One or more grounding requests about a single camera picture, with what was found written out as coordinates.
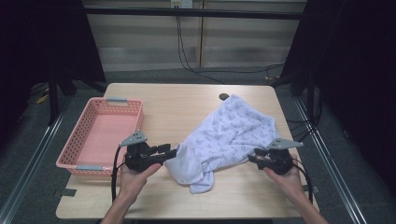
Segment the wall outlet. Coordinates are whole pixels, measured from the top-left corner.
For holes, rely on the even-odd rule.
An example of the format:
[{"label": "wall outlet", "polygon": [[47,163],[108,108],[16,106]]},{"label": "wall outlet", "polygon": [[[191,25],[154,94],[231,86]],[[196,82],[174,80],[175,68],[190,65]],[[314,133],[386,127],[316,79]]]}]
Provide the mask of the wall outlet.
[{"label": "wall outlet", "polygon": [[182,8],[192,8],[192,0],[181,0]]},{"label": "wall outlet", "polygon": [[181,0],[171,0],[171,8],[181,8]]}]

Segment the light wood surface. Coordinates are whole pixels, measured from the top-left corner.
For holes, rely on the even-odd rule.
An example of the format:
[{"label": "light wood surface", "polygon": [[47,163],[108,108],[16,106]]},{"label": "light wood surface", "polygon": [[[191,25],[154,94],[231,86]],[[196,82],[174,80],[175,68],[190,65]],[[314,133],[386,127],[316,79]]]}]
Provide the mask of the light wood surface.
[{"label": "light wood surface", "polygon": [[[170,143],[175,147],[220,106],[221,93],[236,94],[263,114],[275,118],[280,137],[292,139],[271,87],[114,83],[108,86],[105,97],[142,100],[145,117],[141,130],[148,137],[148,144]],[[290,152],[297,154],[295,148]],[[76,189],[77,193],[74,197],[62,197],[57,216],[103,217],[111,205],[109,180],[105,177],[71,175],[66,188]],[[215,172],[213,189],[203,194],[190,194],[189,188],[180,186],[163,167],[148,180],[126,215],[138,219],[299,216],[271,179],[251,162]]]}]

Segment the pink basket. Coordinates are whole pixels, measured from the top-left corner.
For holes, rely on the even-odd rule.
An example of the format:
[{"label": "pink basket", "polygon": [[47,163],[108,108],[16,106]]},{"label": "pink basket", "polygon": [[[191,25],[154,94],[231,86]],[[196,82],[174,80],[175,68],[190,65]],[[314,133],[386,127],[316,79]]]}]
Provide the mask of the pink basket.
[{"label": "pink basket", "polygon": [[[143,121],[139,100],[91,98],[56,161],[74,175],[111,175],[119,143]],[[121,149],[118,165],[122,163]]]}]

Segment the patterned cloth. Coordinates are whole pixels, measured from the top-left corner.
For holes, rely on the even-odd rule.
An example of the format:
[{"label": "patterned cloth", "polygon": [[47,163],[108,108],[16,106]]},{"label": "patterned cloth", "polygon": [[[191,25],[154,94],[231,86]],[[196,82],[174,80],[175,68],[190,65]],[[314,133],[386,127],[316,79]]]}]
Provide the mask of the patterned cloth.
[{"label": "patterned cloth", "polygon": [[191,193],[204,193],[213,187],[213,171],[246,162],[255,147],[267,148],[276,138],[273,118],[232,95],[177,146],[177,156],[165,166]]}]

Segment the gray carpet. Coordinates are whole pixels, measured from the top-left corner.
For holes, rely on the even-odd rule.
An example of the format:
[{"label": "gray carpet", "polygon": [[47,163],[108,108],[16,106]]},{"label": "gray carpet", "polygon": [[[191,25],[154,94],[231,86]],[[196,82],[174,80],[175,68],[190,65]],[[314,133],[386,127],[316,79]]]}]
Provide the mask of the gray carpet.
[{"label": "gray carpet", "polygon": [[[249,68],[250,71],[262,68]],[[246,68],[228,68],[222,70],[247,71]],[[206,83],[206,84],[243,84],[265,85],[277,74],[272,70],[270,74],[260,73],[232,73],[214,72],[203,73],[211,78],[202,77],[184,69],[117,72],[106,74],[107,83],[112,82],[140,82],[140,83]],[[93,96],[102,96],[99,91],[76,83],[78,92],[70,99],[70,104],[64,113],[64,119],[54,139],[49,144],[48,151],[39,163],[38,172],[34,175],[31,185],[18,207],[12,223],[95,223],[96,220],[60,220],[55,216],[56,207],[60,201],[54,197],[55,190],[63,189],[70,174],[56,167],[55,162],[63,146],[78,120],[79,114]],[[290,95],[289,85],[276,88],[276,94],[283,112],[288,120],[302,120],[297,112],[294,98]],[[41,105],[35,103],[38,95],[33,95],[29,107],[22,116],[13,137],[7,143],[7,150],[0,159],[0,205],[3,207],[7,196],[14,189],[26,164],[29,162],[45,131],[50,119],[50,107],[47,100]],[[67,97],[60,94],[60,105],[67,101]],[[299,140],[306,133],[304,125],[298,122],[289,123],[292,135]],[[332,153],[341,174],[353,196],[359,203],[368,223],[396,223],[396,202],[389,194],[387,187],[378,175],[365,161],[359,149],[352,140],[346,139],[344,129],[325,104],[318,126],[319,132]],[[310,135],[304,139],[304,147],[299,149],[314,186],[318,187],[316,194],[320,211],[331,223],[353,223],[340,197],[337,188],[325,168]],[[301,218],[276,219],[274,223],[304,223]],[[139,223],[160,223],[153,221],[139,221]],[[207,223],[263,223],[263,220],[226,220],[207,221]]]}]

